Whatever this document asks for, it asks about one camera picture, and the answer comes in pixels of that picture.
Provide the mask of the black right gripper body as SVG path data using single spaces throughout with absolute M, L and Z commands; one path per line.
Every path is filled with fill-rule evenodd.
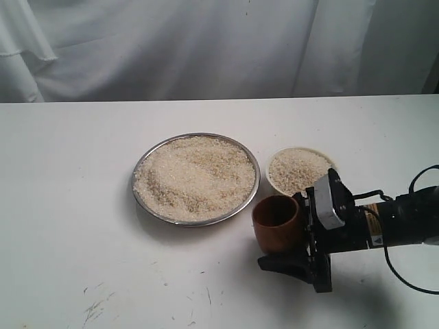
M 337 171 L 330 168 L 329 173 L 331 194 L 334 209 L 345 225 L 334 230 L 326 230 L 316 215 L 313 186 L 305 189 L 307 207 L 302 209 L 307 237 L 306 249 L 309 255 L 313 283 L 317 293 L 332 291 L 331 254 L 368 249 L 371 233 L 366 214 L 355 201 L 372 196 L 383 196 L 381 190 L 353 195 L 342 183 Z

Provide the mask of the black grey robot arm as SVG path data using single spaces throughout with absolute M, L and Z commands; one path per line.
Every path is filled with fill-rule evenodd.
M 304 194 L 272 195 L 252 211 L 263 271 L 332 290 L 331 255 L 402 245 L 438 244 L 438 187 L 391 198 L 381 190 L 352 194 L 335 169 Z

